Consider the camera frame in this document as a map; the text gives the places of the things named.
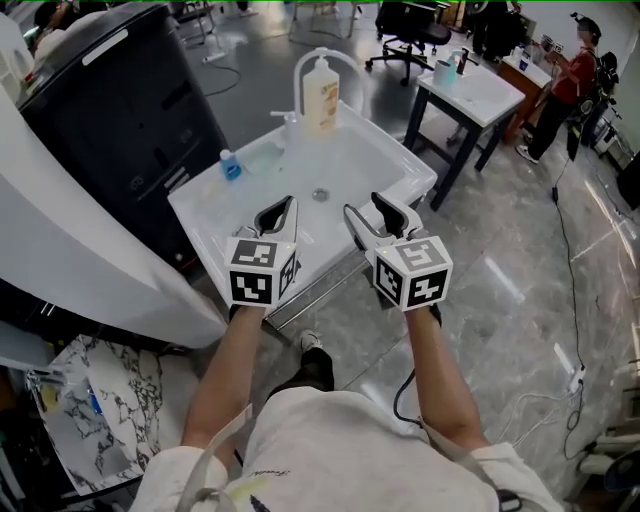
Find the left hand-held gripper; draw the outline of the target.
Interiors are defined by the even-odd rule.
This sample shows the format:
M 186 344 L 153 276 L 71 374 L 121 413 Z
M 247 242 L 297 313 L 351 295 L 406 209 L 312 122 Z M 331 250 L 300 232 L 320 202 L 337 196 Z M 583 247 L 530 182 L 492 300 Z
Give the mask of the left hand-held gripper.
M 224 264 L 230 305 L 275 309 L 292 287 L 300 267 L 298 202 L 287 195 L 263 209 L 254 227 L 227 238 Z

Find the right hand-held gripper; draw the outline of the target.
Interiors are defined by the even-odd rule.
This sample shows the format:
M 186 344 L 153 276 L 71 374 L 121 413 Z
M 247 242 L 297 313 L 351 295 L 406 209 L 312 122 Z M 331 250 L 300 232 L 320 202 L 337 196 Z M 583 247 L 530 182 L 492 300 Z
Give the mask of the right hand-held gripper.
M 424 232 L 423 222 L 414 209 L 380 192 L 372 192 L 371 201 L 382 215 L 386 236 L 353 206 L 345 204 L 343 213 L 358 247 L 363 251 L 375 249 L 372 268 L 377 291 L 402 312 L 443 301 L 453 261 L 441 238 L 411 240 Z M 410 241 L 391 245 L 396 239 Z

